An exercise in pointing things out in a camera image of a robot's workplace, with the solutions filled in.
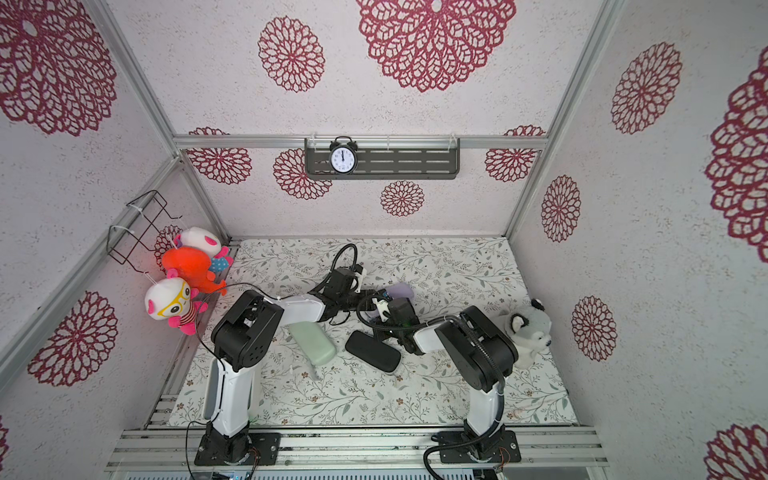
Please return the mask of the mint green zippered umbrella case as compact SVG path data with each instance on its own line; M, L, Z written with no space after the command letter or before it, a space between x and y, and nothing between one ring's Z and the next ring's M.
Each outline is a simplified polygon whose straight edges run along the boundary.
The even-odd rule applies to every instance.
M288 331L312 366L323 366L335 358L336 346L318 323L294 323Z

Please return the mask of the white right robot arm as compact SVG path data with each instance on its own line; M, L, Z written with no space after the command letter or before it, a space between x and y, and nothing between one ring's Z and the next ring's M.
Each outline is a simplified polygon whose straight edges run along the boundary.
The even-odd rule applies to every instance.
M376 321L358 314L361 323L392 337L411 354L444 351L470 387L465 437L479 442L502 428L506 378L519 355L512 341L486 314L472 305L456 315L422 321L408 298L375 293Z

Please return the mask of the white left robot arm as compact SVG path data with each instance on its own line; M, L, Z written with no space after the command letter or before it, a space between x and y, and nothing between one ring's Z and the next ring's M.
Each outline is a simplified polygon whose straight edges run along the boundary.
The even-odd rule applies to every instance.
M253 370L266 356L280 327L317 323L349 311L363 296L366 269L360 264L338 267L307 293L270 298L256 288L244 291L211 332L218 360L211 378L215 397L210 424L225 437L249 425Z

